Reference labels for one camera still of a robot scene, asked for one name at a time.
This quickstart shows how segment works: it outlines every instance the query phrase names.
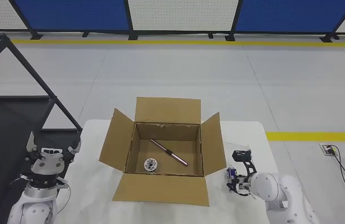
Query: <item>power outlet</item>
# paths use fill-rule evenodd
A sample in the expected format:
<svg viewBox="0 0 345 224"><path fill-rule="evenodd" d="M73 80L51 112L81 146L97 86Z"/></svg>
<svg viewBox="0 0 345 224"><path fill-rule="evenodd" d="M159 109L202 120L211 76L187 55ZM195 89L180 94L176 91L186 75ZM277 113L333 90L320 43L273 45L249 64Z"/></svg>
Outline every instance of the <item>power outlet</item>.
<svg viewBox="0 0 345 224"><path fill-rule="evenodd" d="M325 156L333 156L328 152L329 149L332 149L335 152L335 156L338 156L338 152L330 144L320 143L319 146Z"/></svg>

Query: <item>blue partition panel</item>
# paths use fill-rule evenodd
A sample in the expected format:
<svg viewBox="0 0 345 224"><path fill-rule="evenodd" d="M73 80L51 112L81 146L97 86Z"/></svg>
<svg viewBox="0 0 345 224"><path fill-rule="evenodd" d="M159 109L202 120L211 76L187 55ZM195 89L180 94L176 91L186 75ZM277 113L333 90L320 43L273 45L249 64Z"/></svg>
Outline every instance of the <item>blue partition panel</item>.
<svg viewBox="0 0 345 224"><path fill-rule="evenodd" d="M123 0L16 0L37 30L129 30Z"/></svg>
<svg viewBox="0 0 345 224"><path fill-rule="evenodd" d="M244 0L238 31L331 32L345 0Z"/></svg>

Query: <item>box flap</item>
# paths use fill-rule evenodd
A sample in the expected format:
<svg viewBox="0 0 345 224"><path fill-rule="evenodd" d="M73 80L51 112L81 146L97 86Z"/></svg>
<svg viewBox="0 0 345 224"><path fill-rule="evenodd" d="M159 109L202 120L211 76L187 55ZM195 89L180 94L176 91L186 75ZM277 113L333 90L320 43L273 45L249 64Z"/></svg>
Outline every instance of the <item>box flap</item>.
<svg viewBox="0 0 345 224"><path fill-rule="evenodd" d="M118 109L114 109L99 161L124 171L133 128L134 122Z"/></svg>
<svg viewBox="0 0 345 224"><path fill-rule="evenodd" d="M123 174L113 200L209 206L205 178Z"/></svg>
<svg viewBox="0 0 345 224"><path fill-rule="evenodd" d="M135 122L200 124L201 101L179 98L138 97Z"/></svg>
<svg viewBox="0 0 345 224"><path fill-rule="evenodd" d="M201 125L201 142L204 175L226 168L219 113Z"/></svg>

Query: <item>pen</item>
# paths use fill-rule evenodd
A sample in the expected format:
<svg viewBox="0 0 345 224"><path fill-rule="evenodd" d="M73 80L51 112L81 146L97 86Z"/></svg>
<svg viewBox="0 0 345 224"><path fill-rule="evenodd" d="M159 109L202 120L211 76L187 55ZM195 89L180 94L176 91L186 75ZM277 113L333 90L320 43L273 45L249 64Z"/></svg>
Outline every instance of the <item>pen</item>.
<svg viewBox="0 0 345 224"><path fill-rule="evenodd" d="M177 159L179 162L181 162L183 165L187 166L188 163L185 162L182 158L180 158L179 156L175 155L171 150L168 150L167 148L165 148L164 146L160 145L159 143L157 143L155 140L150 139L150 141L152 143L154 143L155 145L157 145L159 148L161 148L162 150L164 150L167 154L169 154L170 156L172 156L173 158Z"/></svg>

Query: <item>small blue object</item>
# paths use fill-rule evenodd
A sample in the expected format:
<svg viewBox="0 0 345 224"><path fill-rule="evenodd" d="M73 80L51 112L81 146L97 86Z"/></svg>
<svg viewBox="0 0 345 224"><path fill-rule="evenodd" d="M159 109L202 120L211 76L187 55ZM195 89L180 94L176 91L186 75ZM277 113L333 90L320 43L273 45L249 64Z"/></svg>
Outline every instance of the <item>small blue object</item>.
<svg viewBox="0 0 345 224"><path fill-rule="evenodd" d="M227 172L227 179L229 182L230 180L234 180L237 178L237 170L233 166L227 168L226 172Z"/></svg>

